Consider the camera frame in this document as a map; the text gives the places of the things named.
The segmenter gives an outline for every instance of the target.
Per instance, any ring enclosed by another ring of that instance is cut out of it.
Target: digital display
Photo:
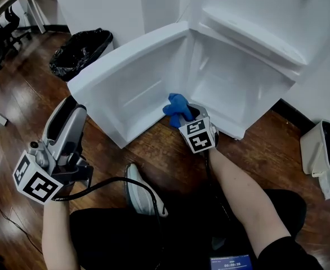
[[[211,270],[252,270],[249,255],[210,258]]]

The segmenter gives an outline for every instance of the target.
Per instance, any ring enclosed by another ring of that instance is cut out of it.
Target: black trash bag
[[[101,28],[72,35],[51,58],[52,73],[63,81],[70,81],[96,61],[112,40],[112,33]]]

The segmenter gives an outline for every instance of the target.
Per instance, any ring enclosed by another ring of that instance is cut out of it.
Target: person's arm
[[[244,226],[255,255],[277,239],[290,236],[263,189],[215,148],[210,164],[234,215]]]
[[[71,241],[68,202],[50,201],[44,206],[42,251],[48,270],[80,269]]]

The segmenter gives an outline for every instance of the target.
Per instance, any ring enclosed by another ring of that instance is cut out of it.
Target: black pants
[[[305,220],[304,200],[287,190],[265,192],[295,237]],[[227,214],[219,199],[226,205]],[[249,254],[256,269],[256,257],[246,232],[224,197],[215,199],[212,190],[205,187],[189,197],[164,202],[169,216],[161,222],[163,239],[155,217],[130,209],[73,212],[70,230],[81,266],[86,270],[154,269],[161,259],[161,269],[209,269],[210,257]],[[223,246],[213,250],[214,241],[223,241],[222,238],[226,238],[224,244],[220,243]]]

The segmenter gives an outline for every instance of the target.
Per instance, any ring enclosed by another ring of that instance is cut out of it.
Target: hardwood floor
[[[41,247],[42,206],[17,193],[11,174],[26,144],[41,137],[53,109],[69,94],[66,84],[53,76],[48,62],[69,34],[34,34],[0,71],[0,112],[8,124],[0,125],[0,207],[30,233]],[[94,166],[93,183],[122,176],[135,161],[150,182],[163,191],[188,194],[206,178],[202,158],[185,146],[167,118],[152,126],[128,147],[119,149],[88,119],[83,155]],[[219,150],[244,169],[263,188],[284,188],[307,202],[305,226],[297,241],[330,270],[330,201],[324,201],[317,179],[303,174],[300,131],[269,111],[235,141],[221,134]],[[82,188],[76,185],[74,191]],[[123,207],[123,185],[112,184],[71,203],[71,209]],[[0,215],[0,254],[7,269],[46,269],[40,253],[25,235]]]

